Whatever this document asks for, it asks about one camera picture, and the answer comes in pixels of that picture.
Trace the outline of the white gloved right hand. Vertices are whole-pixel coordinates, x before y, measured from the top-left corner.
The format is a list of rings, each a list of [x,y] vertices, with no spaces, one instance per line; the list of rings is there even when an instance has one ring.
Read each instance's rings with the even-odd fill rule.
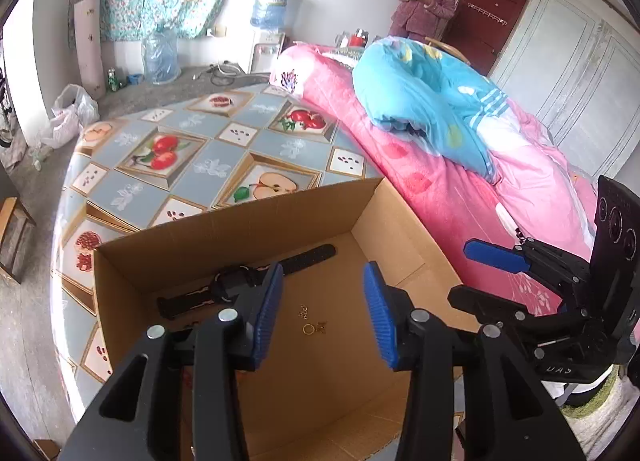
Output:
[[[613,372],[605,372],[588,384],[542,381],[542,385],[558,407],[564,406],[569,400],[575,401],[576,406],[580,407],[597,395],[612,374]]]

